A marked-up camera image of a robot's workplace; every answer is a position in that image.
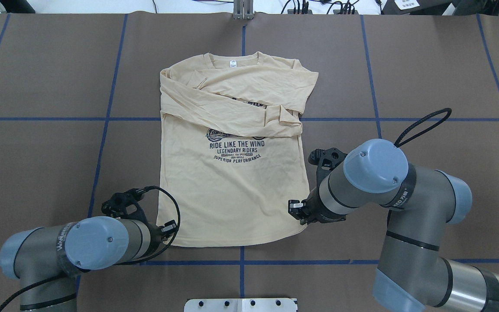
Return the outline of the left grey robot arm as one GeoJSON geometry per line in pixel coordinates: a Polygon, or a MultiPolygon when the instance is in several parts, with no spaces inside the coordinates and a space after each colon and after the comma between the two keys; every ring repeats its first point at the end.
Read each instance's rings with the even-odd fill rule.
{"type": "Polygon", "coordinates": [[[15,298],[21,312],[75,312],[79,275],[151,260],[164,251],[161,244],[174,241],[179,226],[97,216],[16,233],[0,249],[0,268],[20,281],[20,289],[0,304],[0,312],[15,298]]]}

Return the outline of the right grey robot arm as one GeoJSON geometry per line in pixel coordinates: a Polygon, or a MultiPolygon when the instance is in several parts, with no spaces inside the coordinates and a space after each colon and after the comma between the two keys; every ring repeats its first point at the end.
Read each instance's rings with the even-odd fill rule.
{"type": "Polygon", "coordinates": [[[373,296],[392,312],[499,312],[499,274],[440,257],[445,229],[469,213],[473,194],[461,179],[416,166],[387,140],[349,153],[317,149],[317,185],[304,200],[289,200],[301,224],[344,221],[374,203],[389,209],[373,296]]]}

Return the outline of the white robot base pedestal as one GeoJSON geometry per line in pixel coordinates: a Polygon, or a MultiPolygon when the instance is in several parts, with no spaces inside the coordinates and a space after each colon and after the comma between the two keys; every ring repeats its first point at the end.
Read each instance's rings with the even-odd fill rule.
{"type": "Polygon", "coordinates": [[[184,312],[298,312],[293,298],[190,299],[184,312]]]}

